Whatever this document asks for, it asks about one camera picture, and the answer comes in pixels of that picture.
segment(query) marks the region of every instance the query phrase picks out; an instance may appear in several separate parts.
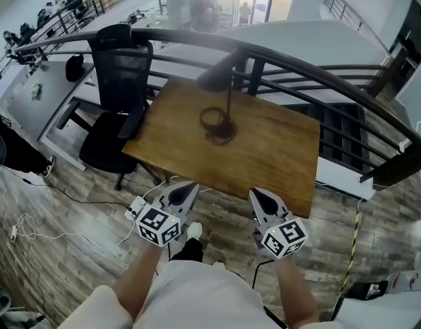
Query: black bag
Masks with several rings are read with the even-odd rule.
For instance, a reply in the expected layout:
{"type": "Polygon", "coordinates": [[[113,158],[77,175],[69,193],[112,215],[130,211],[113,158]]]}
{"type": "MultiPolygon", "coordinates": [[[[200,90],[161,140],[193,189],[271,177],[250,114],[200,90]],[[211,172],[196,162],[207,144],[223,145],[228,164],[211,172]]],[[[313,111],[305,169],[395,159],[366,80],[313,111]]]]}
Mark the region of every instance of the black bag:
{"type": "Polygon", "coordinates": [[[66,62],[66,78],[70,82],[76,82],[84,74],[82,64],[84,63],[84,57],[81,54],[73,55],[66,62]]]}
{"type": "Polygon", "coordinates": [[[32,33],[34,28],[31,28],[27,23],[24,23],[20,26],[20,36],[24,36],[25,34],[32,33]]]}

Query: person's arm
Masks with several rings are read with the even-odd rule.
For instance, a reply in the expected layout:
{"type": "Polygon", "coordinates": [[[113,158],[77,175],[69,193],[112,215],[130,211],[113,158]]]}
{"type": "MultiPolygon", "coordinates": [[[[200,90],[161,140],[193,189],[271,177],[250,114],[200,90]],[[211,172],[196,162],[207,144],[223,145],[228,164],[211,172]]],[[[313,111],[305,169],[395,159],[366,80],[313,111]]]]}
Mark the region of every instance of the person's arm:
{"type": "Polygon", "coordinates": [[[319,321],[317,304],[292,256],[275,260],[280,300],[290,329],[319,321]]]}
{"type": "Polygon", "coordinates": [[[133,321],[145,303],[162,250],[161,247],[148,243],[113,286],[119,303],[129,312],[133,321]]]}

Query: white desk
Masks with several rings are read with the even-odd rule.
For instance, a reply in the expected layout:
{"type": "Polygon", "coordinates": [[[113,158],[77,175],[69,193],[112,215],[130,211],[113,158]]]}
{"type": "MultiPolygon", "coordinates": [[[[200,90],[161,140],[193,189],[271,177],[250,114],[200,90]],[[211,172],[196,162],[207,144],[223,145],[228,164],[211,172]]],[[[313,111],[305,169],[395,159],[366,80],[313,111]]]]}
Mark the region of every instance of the white desk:
{"type": "Polygon", "coordinates": [[[27,134],[40,141],[66,161],[85,171],[86,167],[63,150],[49,138],[47,133],[60,117],[67,104],[75,96],[76,90],[90,77],[93,64],[84,64],[84,74],[76,82],[66,79],[66,62],[43,62],[27,81],[21,92],[14,96],[8,106],[8,113],[18,122],[27,134]],[[31,87],[38,82],[42,85],[41,93],[32,99],[31,87]]]}
{"type": "Polygon", "coordinates": [[[8,67],[0,80],[0,109],[5,100],[14,92],[14,88],[27,80],[29,75],[29,67],[20,64],[13,64],[8,67]]]}

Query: desk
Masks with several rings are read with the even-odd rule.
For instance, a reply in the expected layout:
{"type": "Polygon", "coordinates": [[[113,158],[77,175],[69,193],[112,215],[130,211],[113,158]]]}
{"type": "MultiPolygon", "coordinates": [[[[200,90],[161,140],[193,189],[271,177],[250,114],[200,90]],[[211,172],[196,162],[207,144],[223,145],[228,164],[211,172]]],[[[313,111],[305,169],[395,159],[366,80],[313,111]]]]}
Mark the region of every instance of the desk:
{"type": "Polygon", "coordinates": [[[41,141],[81,170],[85,170],[85,167],[53,144],[47,138],[47,133],[76,89],[91,74],[94,65],[84,64],[83,68],[83,76],[76,82],[69,82],[66,79],[66,62],[43,62],[8,106],[8,112],[32,138],[41,141]],[[42,90],[37,98],[32,99],[31,87],[34,82],[40,83],[42,90]]]}
{"type": "Polygon", "coordinates": [[[0,108],[8,96],[14,92],[15,87],[27,80],[29,71],[28,66],[21,64],[13,64],[6,70],[0,80],[0,108]]]}
{"type": "Polygon", "coordinates": [[[314,194],[319,123],[274,103],[232,93],[235,138],[217,146],[205,139],[200,112],[226,107],[226,96],[195,82],[169,80],[149,107],[131,157],[227,194],[248,198],[257,186],[281,196],[297,216],[309,217],[314,194]]]}

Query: floor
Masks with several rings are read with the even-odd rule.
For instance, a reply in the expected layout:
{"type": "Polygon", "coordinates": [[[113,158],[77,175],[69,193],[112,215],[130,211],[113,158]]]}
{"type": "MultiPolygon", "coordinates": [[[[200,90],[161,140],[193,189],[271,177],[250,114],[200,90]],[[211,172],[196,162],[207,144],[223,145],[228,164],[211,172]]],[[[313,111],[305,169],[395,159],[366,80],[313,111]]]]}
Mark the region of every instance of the floor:
{"type": "MultiPolygon", "coordinates": [[[[84,140],[84,132],[72,127],[59,133],[60,140],[74,150],[84,140]]],[[[44,147],[39,150],[48,154],[44,147]]],[[[43,184],[35,175],[31,182],[43,184]]],[[[87,168],[82,173],[58,160],[52,184],[74,199],[88,202],[130,204],[136,195],[153,187],[144,170],[128,175],[121,192],[113,189],[116,176],[87,168]]],[[[152,201],[160,189],[147,196],[152,201]]],[[[296,254],[317,300],[322,319],[327,319],[335,303],[349,265],[354,220],[358,201],[318,186],[310,219],[304,220],[310,239],[296,254]]],[[[420,181],[413,176],[361,202],[357,253],[348,284],[355,280],[374,280],[395,271],[413,267],[414,252],[421,249],[411,225],[420,218],[420,181]]],[[[28,308],[45,312],[58,326],[101,284],[111,285],[139,253],[141,241],[136,233],[115,245],[129,232],[131,223],[123,216],[124,207],[113,204],[80,204],[55,189],[30,186],[0,167],[0,282],[28,308]],[[33,216],[37,233],[58,236],[63,232],[84,233],[92,247],[80,236],[57,240],[8,239],[10,227],[23,213],[33,216]]],[[[246,201],[217,191],[200,194],[189,222],[204,226],[205,262],[218,260],[252,283],[256,265],[263,261],[252,239],[254,222],[246,201]]],[[[26,231],[31,223],[27,221],[26,231]]],[[[173,252],[181,248],[172,245],[173,252]]],[[[158,270],[167,262],[164,251],[158,270]]],[[[272,265],[261,267],[255,289],[265,305],[282,317],[278,283],[272,265]]]]}

